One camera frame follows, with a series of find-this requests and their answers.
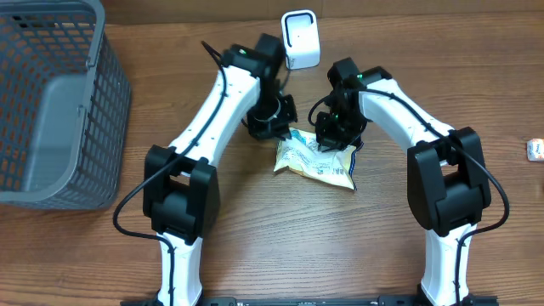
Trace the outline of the yellow snack bag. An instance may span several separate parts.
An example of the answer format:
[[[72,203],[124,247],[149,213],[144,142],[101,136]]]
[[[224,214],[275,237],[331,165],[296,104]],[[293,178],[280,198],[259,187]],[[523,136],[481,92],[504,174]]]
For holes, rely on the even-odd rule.
[[[350,190],[357,190],[353,180],[355,157],[362,149],[348,145],[343,150],[319,151],[314,133],[290,128],[291,137],[277,145],[274,172],[288,168],[301,176]]]

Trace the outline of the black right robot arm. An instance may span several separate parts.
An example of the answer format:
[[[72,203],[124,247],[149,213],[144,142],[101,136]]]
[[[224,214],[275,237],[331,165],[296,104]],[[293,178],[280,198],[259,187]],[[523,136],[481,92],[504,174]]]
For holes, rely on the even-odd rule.
[[[497,297],[468,290],[471,239],[490,205],[490,186],[479,136],[436,120],[411,100],[381,66],[359,71],[351,58],[327,72],[331,93],[314,123],[320,150],[361,145],[370,122],[405,152],[407,200],[425,231],[425,271],[407,305],[496,305]]]

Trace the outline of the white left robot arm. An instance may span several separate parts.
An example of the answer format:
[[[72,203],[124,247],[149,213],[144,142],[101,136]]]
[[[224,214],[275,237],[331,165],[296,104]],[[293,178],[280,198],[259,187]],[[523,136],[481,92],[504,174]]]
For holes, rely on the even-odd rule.
[[[255,48],[214,49],[218,75],[190,125],[168,147],[144,160],[143,213],[161,247],[162,281],[155,305],[196,305],[201,294],[201,246],[218,216],[218,163],[238,126],[257,140],[290,138],[297,120],[292,96],[277,74],[285,58],[278,37],[263,34]]]

